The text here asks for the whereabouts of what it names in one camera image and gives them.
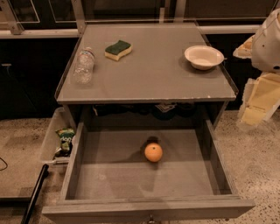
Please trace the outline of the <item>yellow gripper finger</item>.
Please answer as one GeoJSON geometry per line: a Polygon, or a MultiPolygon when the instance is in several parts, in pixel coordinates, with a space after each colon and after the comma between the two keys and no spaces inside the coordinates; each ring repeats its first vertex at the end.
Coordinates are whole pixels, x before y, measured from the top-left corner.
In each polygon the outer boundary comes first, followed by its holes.
{"type": "Polygon", "coordinates": [[[250,59],[252,57],[252,42],[254,36],[248,38],[243,44],[237,47],[233,55],[239,59],[250,59]]]}
{"type": "Polygon", "coordinates": [[[242,123],[256,126],[268,121],[280,106],[280,74],[261,73],[248,79],[242,96],[238,117],[242,123]]]}

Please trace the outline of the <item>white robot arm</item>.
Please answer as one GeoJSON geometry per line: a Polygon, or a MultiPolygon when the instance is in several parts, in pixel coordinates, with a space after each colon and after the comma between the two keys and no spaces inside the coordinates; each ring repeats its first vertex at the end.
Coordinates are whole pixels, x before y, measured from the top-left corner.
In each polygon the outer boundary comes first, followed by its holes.
{"type": "Polygon", "coordinates": [[[256,33],[234,50],[240,59],[251,59],[262,73],[250,80],[243,93],[239,117],[247,125],[269,120],[280,100],[280,9],[273,10],[256,33]]]}

